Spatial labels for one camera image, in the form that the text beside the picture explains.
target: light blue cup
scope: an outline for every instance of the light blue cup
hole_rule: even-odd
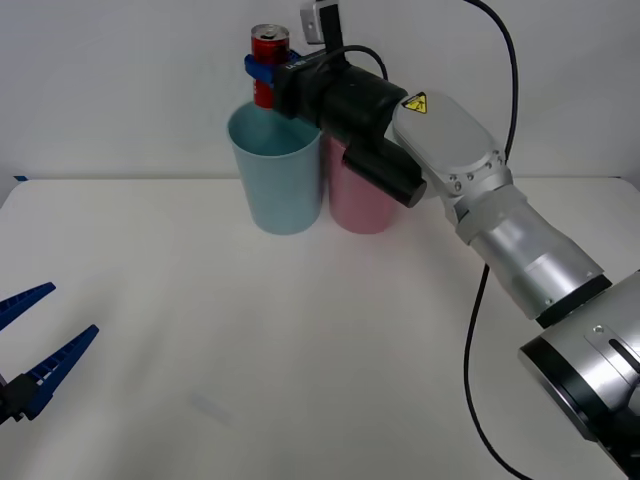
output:
[[[256,225],[277,235],[313,225],[322,204],[320,131],[253,102],[235,111],[227,130]]]

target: blue gripper attachment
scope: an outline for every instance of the blue gripper attachment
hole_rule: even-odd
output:
[[[26,376],[39,386],[36,394],[24,409],[24,414],[29,420],[37,417],[47,406],[53,397],[53,392],[93,342],[98,332],[98,327],[91,325],[44,362],[26,373]]]
[[[289,62],[295,62],[300,59],[300,54],[291,50],[289,52]],[[253,77],[256,80],[259,80],[267,85],[270,85],[273,88],[273,70],[275,65],[262,65],[261,63],[256,62],[256,59],[253,55],[247,55],[244,57],[244,69],[249,74],[250,77]]]
[[[0,302],[0,331],[55,289],[49,282]]]

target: white table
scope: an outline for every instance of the white table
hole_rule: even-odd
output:
[[[619,281],[640,194],[517,182]],[[253,226],[235,180],[29,181],[0,210],[0,297],[58,290],[0,334],[13,378],[101,332],[34,422],[0,427],[3,480],[508,479],[473,429],[462,349],[482,270],[437,200],[377,236],[327,214]],[[621,479],[516,360],[540,332],[491,278],[472,388],[488,436],[536,479]]]

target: black cable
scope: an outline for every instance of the black cable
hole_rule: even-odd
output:
[[[511,39],[511,34],[509,30],[507,30],[506,25],[502,21],[502,19],[498,16],[498,14],[493,11],[488,5],[483,3],[481,0],[463,0],[471,5],[478,7],[480,10],[485,12],[491,19],[498,25],[498,28],[502,32],[504,36],[504,41],[507,44],[507,50],[509,51],[509,60],[511,62],[511,121],[509,122],[509,134],[507,135],[507,143],[505,146],[505,165],[509,160],[509,156],[511,155],[511,148],[513,147],[513,140],[516,135],[516,125],[518,123],[518,98],[520,96],[520,82],[518,78],[518,62],[516,60],[516,50],[513,46],[513,40]],[[487,448],[491,456],[494,458],[496,462],[500,464],[502,468],[504,468],[507,472],[509,472],[514,477],[520,480],[533,480],[531,477],[527,477],[526,475],[520,473],[518,470],[509,465],[493,448],[491,442],[484,433],[482,426],[480,425],[480,421],[478,420],[478,414],[476,412],[475,406],[473,404],[473,398],[471,397],[471,385],[469,383],[469,363],[471,360],[471,343],[473,342],[473,334],[476,329],[476,323],[478,321],[478,313],[480,311],[480,305],[482,304],[482,297],[484,295],[484,290],[487,286],[487,279],[489,278],[489,265],[484,266],[482,270],[482,278],[480,279],[480,286],[478,287],[478,293],[476,294],[476,300],[473,304],[473,311],[471,312],[471,319],[469,320],[469,330],[467,331],[467,340],[464,345],[464,359],[463,359],[463,382],[464,382],[464,395],[467,399],[467,407],[469,408],[469,413],[471,414],[471,420],[473,421],[476,430],[478,431],[478,435],[480,436],[480,440]]]
[[[380,58],[380,55],[378,55],[375,51],[373,51],[369,47],[365,47],[363,45],[347,45],[345,47],[336,48],[335,50],[332,50],[330,53],[327,53],[324,56],[324,58],[322,60],[320,60],[318,62],[318,64],[316,65],[316,68],[315,68],[315,70],[313,72],[313,76],[315,76],[320,71],[320,69],[322,67],[324,67],[327,63],[329,63],[331,60],[333,60],[337,56],[343,55],[343,54],[345,54],[347,52],[362,52],[362,53],[366,53],[369,56],[373,57],[373,59],[376,61],[376,63],[380,67],[380,70],[382,71],[382,78],[384,78],[385,80],[389,80],[389,75],[387,73],[387,67],[385,66],[384,62],[382,61],[382,58]]]
[[[518,78],[518,61],[516,59],[516,49],[513,46],[513,40],[511,34],[507,30],[507,26],[504,24],[498,14],[491,9],[482,0],[463,0],[471,5],[478,7],[484,13],[489,15],[491,19],[498,25],[504,41],[507,44],[507,50],[509,51],[509,61],[511,62],[511,121],[509,123],[509,134],[507,135],[507,143],[505,144],[504,153],[506,160],[509,160],[511,155],[511,147],[513,147],[513,139],[516,136],[516,124],[518,123],[518,98],[520,97],[520,80]]]

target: warning label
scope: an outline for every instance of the warning label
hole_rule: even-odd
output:
[[[418,113],[427,113],[427,95],[420,92],[402,104],[404,108]]]

